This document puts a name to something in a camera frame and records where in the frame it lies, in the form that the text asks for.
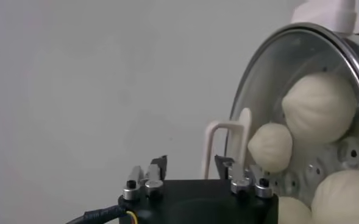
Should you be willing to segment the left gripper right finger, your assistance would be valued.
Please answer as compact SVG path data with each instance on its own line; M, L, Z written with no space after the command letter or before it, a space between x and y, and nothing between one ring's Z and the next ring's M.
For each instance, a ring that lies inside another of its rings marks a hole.
M254 193L259 198L272 198L274 193L269 179L253 165L244 168L233 158L215 155L219 178L230 181L230 191L235 195Z

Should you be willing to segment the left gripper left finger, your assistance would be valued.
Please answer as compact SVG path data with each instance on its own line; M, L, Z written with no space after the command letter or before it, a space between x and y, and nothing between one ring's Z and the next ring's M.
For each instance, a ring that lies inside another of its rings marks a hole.
M137 201L141 198L141 190L147 198L160 198L163 194L166 176L167 156L154 158L144 173L140 166L133 167L123 187L123 199Z

